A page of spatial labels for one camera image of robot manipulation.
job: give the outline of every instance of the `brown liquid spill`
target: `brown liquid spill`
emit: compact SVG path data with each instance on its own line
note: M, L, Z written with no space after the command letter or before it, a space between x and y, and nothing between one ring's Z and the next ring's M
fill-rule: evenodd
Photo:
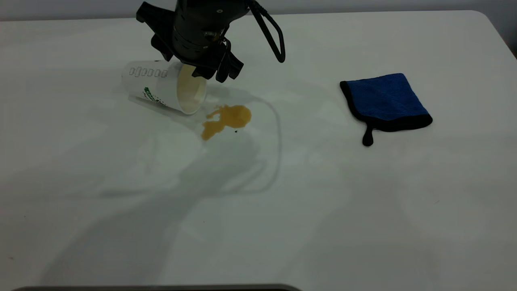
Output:
M207 115L206 118L213 118L216 114L219 114L219 120L205 121L203 123L205 127L201 134L203 140L209 140L216 133L223 131L225 126L242 128L251 120L251 111L244 105L218 106L218 109Z

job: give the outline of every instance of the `paper cup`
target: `paper cup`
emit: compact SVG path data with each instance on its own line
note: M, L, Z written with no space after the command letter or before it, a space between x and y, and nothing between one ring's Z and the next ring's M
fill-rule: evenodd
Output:
M180 62L138 61L124 67L122 83L129 95L194 114L206 98L206 79Z

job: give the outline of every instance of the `gray wall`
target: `gray wall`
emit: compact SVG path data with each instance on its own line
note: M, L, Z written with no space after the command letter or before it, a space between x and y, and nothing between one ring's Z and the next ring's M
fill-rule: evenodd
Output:
M258 0L270 13L446 10L483 12L517 52L517 0ZM174 9L175 0L148 0ZM132 17L142 0L0 0L0 20Z

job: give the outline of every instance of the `black towel trim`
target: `black towel trim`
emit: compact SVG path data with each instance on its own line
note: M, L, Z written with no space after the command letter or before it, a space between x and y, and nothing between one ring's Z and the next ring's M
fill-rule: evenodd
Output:
M352 115L360 121L363 121L367 125L366 132L362 139L362 144L369 147L373 144L372 131L374 129L381 130L383 132L398 132L400 130L411 130L419 129L430 125L433 122L433 118L429 114L404 116L393 120L382 120L375 117L362 115L355 107L352 99L352 92L346 81L339 83L341 91L345 95L346 102L350 108Z

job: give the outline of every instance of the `blue towel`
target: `blue towel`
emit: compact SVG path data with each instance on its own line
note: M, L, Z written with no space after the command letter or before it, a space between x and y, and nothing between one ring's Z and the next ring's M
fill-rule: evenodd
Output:
M373 144L374 129L396 132L426 127L433 122L404 74L343 81L340 87L352 114L367 124L363 136L367 147Z

